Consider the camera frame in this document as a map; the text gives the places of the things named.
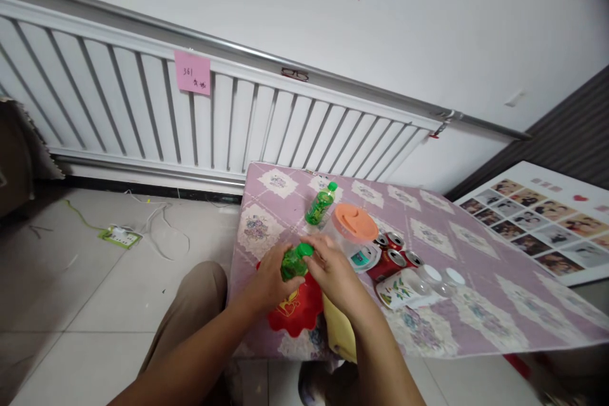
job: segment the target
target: radiator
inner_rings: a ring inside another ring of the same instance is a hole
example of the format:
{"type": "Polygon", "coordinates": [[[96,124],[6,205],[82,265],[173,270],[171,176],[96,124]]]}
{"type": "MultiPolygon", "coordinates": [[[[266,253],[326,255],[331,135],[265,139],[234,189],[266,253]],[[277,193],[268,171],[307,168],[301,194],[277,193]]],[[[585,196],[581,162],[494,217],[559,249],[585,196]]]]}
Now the radiator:
{"type": "Polygon", "coordinates": [[[216,56],[211,96],[180,91],[145,36],[0,0],[0,91],[52,154],[243,182],[252,161],[387,181],[440,123],[216,56]]]}

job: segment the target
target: green bottle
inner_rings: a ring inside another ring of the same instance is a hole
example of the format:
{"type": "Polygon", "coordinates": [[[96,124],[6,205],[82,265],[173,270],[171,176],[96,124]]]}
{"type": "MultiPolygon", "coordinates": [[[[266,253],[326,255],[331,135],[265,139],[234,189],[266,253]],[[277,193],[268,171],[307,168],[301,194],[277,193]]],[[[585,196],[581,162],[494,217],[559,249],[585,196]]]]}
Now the green bottle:
{"type": "Polygon", "coordinates": [[[334,191],[338,186],[335,182],[328,184],[328,187],[319,191],[311,208],[304,215],[304,219],[311,225],[317,225],[322,221],[325,212],[334,203],[334,191]]]}
{"type": "Polygon", "coordinates": [[[303,260],[305,256],[313,255],[313,246],[307,243],[300,243],[293,249],[284,254],[281,261],[281,277],[285,281],[295,276],[304,276],[309,271],[303,260]]]}

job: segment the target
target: white cable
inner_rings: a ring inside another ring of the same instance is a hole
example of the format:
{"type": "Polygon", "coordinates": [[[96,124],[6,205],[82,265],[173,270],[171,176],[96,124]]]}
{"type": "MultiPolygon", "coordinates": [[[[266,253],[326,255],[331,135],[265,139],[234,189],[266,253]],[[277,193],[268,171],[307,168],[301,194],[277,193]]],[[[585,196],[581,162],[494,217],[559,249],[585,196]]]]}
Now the white cable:
{"type": "Polygon", "coordinates": [[[136,235],[141,236],[143,239],[146,239],[152,245],[152,248],[157,252],[158,255],[160,255],[161,257],[163,257],[166,260],[174,261],[173,258],[167,257],[165,254],[163,254],[163,252],[161,251],[161,249],[157,245],[157,243],[154,240],[154,238],[152,238],[152,220],[154,219],[156,214],[160,211],[162,219],[165,221],[165,224],[169,228],[171,228],[172,230],[182,234],[182,236],[184,236],[184,238],[186,238],[186,240],[188,241],[188,249],[186,250],[186,254],[185,255],[187,255],[190,252],[190,238],[188,238],[188,235],[185,234],[184,232],[182,232],[181,230],[171,226],[171,224],[165,218],[165,209],[172,207],[173,205],[171,203],[167,203],[167,202],[144,202],[144,201],[140,200],[139,198],[137,198],[135,195],[133,195],[133,193],[131,193],[131,189],[127,189],[127,191],[125,193],[130,194],[131,198],[133,198],[138,203],[143,203],[143,204],[158,204],[159,206],[157,206],[157,208],[154,211],[152,211],[152,214],[150,216],[148,216],[148,219],[146,219],[146,223],[145,223],[143,229],[141,230],[141,233],[136,232],[135,230],[133,230],[132,228],[130,228],[128,226],[124,226],[123,225],[123,226],[121,226],[121,228],[127,229],[130,232],[133,232],[136,235]]]}

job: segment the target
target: floral tablecloth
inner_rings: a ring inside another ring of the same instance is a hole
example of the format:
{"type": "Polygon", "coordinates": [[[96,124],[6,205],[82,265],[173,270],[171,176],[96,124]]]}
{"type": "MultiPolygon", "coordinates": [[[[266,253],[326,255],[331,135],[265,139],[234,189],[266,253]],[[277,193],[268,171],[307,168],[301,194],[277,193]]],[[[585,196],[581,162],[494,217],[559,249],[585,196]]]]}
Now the floral tablecloth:
{"type": "MultiPolygon", "coordinates": [[[[297,244],[301,235],[319,230],[308,225],[304,215],[330,180],[339,186],[336,202],[365,208],[380,230],[402,235],[425,262],[455,268],[466,278],[467,287],[456,297],[429,308],[383,308],[405,354],[456,358],[609,341],[606,315],[442,196],[262,163],[252,163],[247,172],[229,300],[254,275],[256,263],[271,246],[278,241],[297,244]]],[[[378,302],[368,275],[360,278],[378,302]]],[[[272,331],[263,319],[235,355],[323,359],[331,356],[326,340],[323,316],[315,330],[297,338],[272,331]]]]}

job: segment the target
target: white jar lid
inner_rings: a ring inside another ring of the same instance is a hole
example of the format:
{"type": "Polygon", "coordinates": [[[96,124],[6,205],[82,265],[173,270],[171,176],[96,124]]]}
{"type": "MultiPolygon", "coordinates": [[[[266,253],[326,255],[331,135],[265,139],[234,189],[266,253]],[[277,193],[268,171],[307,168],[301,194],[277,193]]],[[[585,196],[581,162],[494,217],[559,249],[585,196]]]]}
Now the white jar lid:
{"type": "Polygon", "coordinates": [[[440,282],[442,280],[442,275],[440,275],[438,270],[436,270],[431,265],[422,265],[419,267],[419,270],[421,270],[424,276],[427,275],[431,280],[434,280],[435,282],[440,282]]]}
{"type": "Polygon", "coordinates": [[[455,284],[465,285],[465,279],[457,270],[453,270],[452,268],[446,269],[447,276],[453,281],[455,284]]]}

